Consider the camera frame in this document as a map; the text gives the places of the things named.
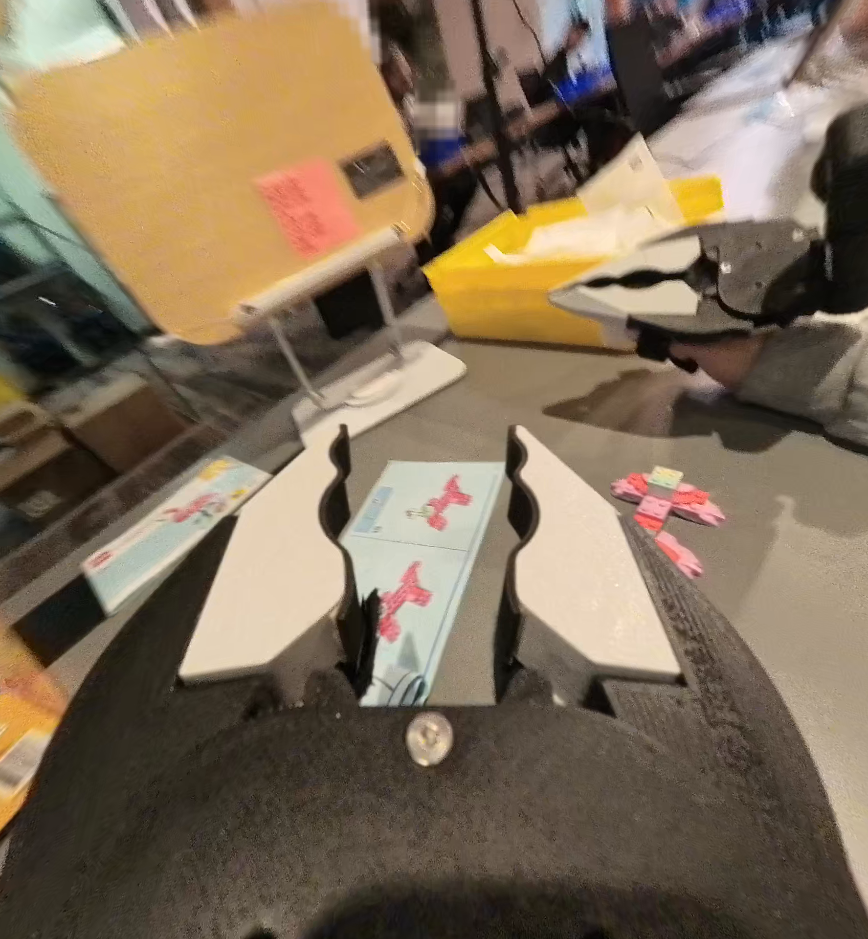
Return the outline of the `pink sticky note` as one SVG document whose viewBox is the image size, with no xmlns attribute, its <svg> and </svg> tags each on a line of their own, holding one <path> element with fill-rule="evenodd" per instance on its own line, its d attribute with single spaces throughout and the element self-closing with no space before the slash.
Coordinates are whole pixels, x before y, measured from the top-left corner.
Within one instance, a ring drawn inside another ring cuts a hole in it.
<svg viewBox="0 0 868 939">
<path fill-rule="evenodd" d="M 311 260 L 339 250 L 363 233 L 339 173 L 313 158 L 257 178 L 254 187 L 293 250 Z"/>
</svg>

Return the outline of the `brown cardboard box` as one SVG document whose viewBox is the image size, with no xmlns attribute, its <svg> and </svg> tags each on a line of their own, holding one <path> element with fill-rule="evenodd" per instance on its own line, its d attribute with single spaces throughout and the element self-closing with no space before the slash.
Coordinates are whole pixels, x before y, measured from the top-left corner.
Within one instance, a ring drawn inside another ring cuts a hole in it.
<svg viewBox="0 0 868 939">
<path fill-rule="evenodd" d="M 113 472 L 140 466 L 191 423 L 146 380 L 126 374 L 60 413 L 64 427 Z"/>
</svg>

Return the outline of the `person's right hand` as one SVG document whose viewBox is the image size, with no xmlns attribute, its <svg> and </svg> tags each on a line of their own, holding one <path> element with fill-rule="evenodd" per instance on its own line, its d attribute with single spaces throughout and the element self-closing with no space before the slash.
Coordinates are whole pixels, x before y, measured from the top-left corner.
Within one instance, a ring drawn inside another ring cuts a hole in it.
<svg viewBox="0 0 868 939">
<path fill-rule="evenodd" d="M 669 358 L 680 368 L 701 372 L 729 392 L 746 381 L 763 350 L 768 335 L 738 335 L 705 343 L 673 342 Z"/>
</svg>

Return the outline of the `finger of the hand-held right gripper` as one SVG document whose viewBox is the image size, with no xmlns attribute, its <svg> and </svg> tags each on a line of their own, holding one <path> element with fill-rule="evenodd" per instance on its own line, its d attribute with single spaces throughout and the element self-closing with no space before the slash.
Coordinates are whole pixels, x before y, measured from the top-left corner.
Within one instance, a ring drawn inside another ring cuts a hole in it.
<svg viewBox="0 0 868 939">
<path fill-rule="evenodd" d="M 630 317 L 691 317 L 698 308 L 698 295 L 679 281 L 650 288 L 573 284 L 550 291 L 547 299 L 555 308 L 594 323 L 604 348 L 611 350 L 635 348 L 639 331 L 629 324 Z"/>
<path fill-rule="evenodd" d="M 692 291 L 707 291 L 717 280 L 718 261 L 695 228 L 646 242 L 636 252 L 598 265 L 566 286 L 642 291 L 684 285 Z"/>
</svg>

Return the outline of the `pink toy brick model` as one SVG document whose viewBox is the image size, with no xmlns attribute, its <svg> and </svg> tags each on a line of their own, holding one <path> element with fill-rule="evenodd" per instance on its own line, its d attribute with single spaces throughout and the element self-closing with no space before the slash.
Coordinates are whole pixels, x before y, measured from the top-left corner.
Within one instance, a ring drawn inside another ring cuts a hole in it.
<svg viewBox="0 0 868 939">
<path fill-rule="evenodd" d="M 634 522 L 686 578 L 696 580 L 703 575 L 701 561 L 667 530 L 667 524 L 677 518 L 716 529 L 726 522 L 726 515 L 706 491 L 687 483 L 682 472 L 663 466 L 617 478 L 609 490 L 615 499 L 635 505 Z"/>
</svg>

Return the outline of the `yellow plastic bin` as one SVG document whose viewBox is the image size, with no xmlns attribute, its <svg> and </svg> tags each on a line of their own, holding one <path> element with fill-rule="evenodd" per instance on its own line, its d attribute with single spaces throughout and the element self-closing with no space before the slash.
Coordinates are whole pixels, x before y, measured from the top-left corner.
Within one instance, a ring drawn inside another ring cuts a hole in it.
<svg viewBox="0 0 868 939">
<path fill-rule="evenodd" d="M 680 217 L 672 224 L 651 205 L 597 205 L 578 194 L 506 211 L 424 268 L 452 333 L 460 338 L 620 353 L 626 340 L 595 322 L 553 306 L 548 295 L 582 274 L 627 256 L 645 241 L 719 220 L 725 209 L 719 176 L 668 181 Z"/>
</svg>

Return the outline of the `instruction booklet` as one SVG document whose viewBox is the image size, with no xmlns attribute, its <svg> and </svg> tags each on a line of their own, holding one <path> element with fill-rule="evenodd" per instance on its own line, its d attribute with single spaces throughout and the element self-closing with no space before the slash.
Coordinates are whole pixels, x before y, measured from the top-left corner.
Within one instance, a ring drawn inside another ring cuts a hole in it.
<svg viewBox="0 0 868 939">
<path fill-rule="evenodd" d="M 505 478 L 500 462 L 390 461 L 342 543 L 378 596 L 363 707 L 425 703 Z"/>
<path fill-rule="evenodd" d="M 111 616 L 182 561 L 271 475 L 232 457 L 210 460 L 171 497 L 81 566 L 103 613 Z"/>
</svg>

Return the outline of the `pile of white paper bags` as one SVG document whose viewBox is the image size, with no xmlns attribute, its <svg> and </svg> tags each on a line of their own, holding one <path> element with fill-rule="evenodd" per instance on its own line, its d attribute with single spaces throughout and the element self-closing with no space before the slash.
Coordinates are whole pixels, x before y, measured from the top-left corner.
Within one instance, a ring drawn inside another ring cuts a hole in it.
<svg viewBox="0 0 868 939">
<path fill-rule="evenodd" d="M 649 147 L 637 135 L 575 195 L 531 206 L 484 249 L 498 264 L 620 257 L 686 227 Z"/>
</svg>

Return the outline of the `black label sticker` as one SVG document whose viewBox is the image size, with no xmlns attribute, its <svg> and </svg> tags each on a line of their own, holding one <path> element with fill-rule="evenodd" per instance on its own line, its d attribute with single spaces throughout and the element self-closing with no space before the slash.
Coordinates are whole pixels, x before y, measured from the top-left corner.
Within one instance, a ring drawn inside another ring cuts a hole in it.
<svg viewBox="0 0 868 939">
<path fill-rule="evenodd" d="M 402 162 L 392 145 L 379 142 L 338 162 L 343 178 L 358 201 L 365 201 L 405 180 Z"/>
</svg>

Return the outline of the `wooden book stand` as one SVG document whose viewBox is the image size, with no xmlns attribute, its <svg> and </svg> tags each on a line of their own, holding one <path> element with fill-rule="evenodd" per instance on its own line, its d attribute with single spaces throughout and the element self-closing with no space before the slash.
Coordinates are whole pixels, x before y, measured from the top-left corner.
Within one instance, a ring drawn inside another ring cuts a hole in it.
<svg viewBox="0 0 868 939">
<path fill-rule="evenodd" d="M 439 346 L 405 342 L 393 313 L 382 261 L 428 234 L 435 199 L 364 33 L 338 3 L 285 2 L 33 75 L 12 127 L 65 215 L 163 333 L 219 346 L 267 324 L 302 391 L 292 416 L 304 444 L 335 424 L 356 437 L 465 376 Z M 358 201 L 338 162 L 379 142 L 405 180 Z M 313 158 L 336 168 L 363 233 L 306 260 L 254 181 Z M 319 390 L 285 322 L 366 271 L 386 351 Z"/>
</svg>

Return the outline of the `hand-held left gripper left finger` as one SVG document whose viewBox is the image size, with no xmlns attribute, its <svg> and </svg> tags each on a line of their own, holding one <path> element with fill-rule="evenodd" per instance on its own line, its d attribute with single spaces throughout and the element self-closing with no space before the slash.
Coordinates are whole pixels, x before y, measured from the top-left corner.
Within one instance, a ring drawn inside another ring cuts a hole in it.
<svg viewBox="0 0 868 939">
<path fill-rule="evenodd" d="M 186 686 L 264 676 L 303 687 L 357 669 L 364 616 L 340 537 L 350 518 L 346 425 L 309 443 L 240 508 L 186 647 Z"/>
</svg>

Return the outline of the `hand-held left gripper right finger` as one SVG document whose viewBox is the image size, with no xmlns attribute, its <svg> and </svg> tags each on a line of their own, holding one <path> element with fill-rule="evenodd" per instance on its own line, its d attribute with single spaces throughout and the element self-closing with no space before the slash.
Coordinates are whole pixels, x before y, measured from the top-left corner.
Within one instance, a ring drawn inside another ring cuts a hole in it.
<svg viewBox="0 0 868 939">
<path fill-rule="evenodd" d="M 508 518 L 518 542 L 501 603 L 501 662 L 551 683 L 678 683 L 683 669 L 611 504 L 512 425 Z"/>
</svg>

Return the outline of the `black chair back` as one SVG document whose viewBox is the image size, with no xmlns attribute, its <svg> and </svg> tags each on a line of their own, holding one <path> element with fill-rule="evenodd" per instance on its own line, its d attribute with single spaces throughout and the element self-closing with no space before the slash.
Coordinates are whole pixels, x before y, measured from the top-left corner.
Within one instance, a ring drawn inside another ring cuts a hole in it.
<svg viewBox="0 0 868 939">
<path fill-rule="evenodd" d="M 368 271 L 317 295 L 313 303 L 328 335 L 336 341 L 359 332 L 377 332 L 385 324 Z"/>
</svg>

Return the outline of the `black tripod pole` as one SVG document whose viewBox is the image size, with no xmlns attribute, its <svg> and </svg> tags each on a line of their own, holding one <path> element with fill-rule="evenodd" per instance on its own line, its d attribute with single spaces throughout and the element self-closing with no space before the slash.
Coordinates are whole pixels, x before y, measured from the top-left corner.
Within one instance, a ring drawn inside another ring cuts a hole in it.
<svg viewBox="0 0 868 939">
<path fill-rule="evenodd" d="M 487 95 L 488 127 L 492 148 L 495 150 L 495 161 L 508 208 L 513 213 L 519 214 L 522 211 L 522 203 L 512 164 L 512 140 L 507 131 L 506 118 L 498 98 L 498 59 L 489 44 L 483 2 L 469 1 L 468 5 L 479 50 L 481 76 Z"/>
</svg>

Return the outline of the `closed instruction booklet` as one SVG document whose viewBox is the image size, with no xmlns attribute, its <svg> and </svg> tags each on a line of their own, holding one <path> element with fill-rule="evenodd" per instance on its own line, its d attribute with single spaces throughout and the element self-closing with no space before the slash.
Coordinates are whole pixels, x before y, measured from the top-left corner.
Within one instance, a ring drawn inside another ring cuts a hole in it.
<svg viewBox="0 0 868 939">
<path fill-rule="evenodd" d="M 210 460 L 171 497 L 81 566 L 103 613 L 111 616 L 182 561 L 271 475 L 232 457 Z"/>
</svg>

